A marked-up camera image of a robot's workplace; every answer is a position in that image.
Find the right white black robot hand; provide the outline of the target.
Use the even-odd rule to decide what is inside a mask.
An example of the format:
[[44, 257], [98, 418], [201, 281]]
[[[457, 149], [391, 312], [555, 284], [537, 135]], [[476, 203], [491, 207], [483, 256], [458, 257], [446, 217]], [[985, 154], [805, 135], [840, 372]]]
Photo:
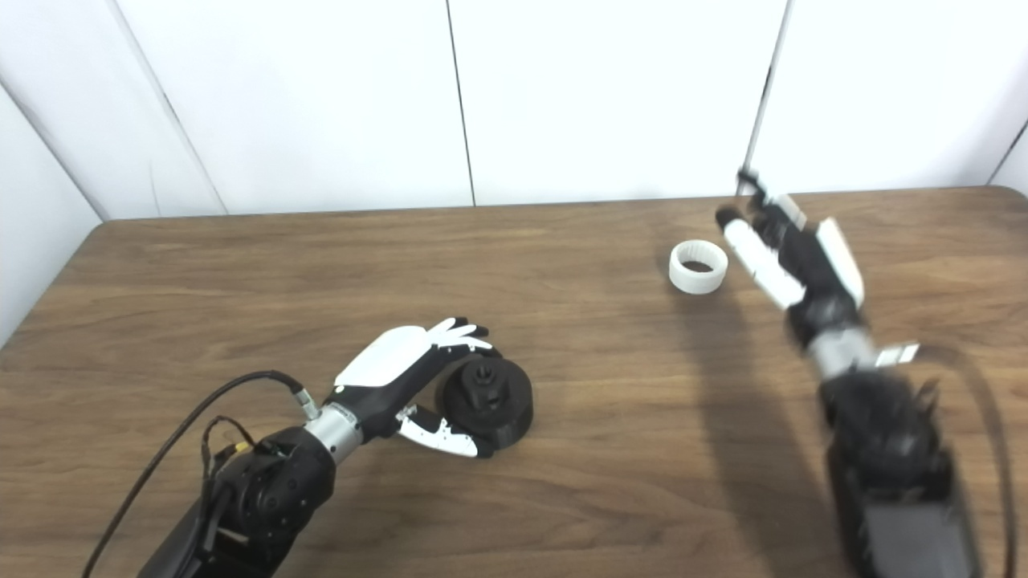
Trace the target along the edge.
[[862, 273], [837, 220], [812, 223], [749, 169], [738, 169], [736, 180], [752, 187], [748, 207], [723, 205], [717, 225], [752, 282], [785, 314], [794, 344], [804, 350], [823, 333], [862, 327]]

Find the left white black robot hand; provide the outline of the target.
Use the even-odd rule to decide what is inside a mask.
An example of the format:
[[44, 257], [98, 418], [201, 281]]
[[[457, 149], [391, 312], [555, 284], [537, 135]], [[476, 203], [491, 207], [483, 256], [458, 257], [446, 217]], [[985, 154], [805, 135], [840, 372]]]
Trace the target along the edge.
[[491, 458], [499, 447], [452, 418], [414, 399], [444, 369], [471, 357], [499, 358], [487, 328], [463, 317], [434, 327], [405, 325], [386, 330], [335, 377], [324, 400], [329, 417], [305, 428], [341, 463], [358, 446], [400, 435], [427, 449], [468, 458]]

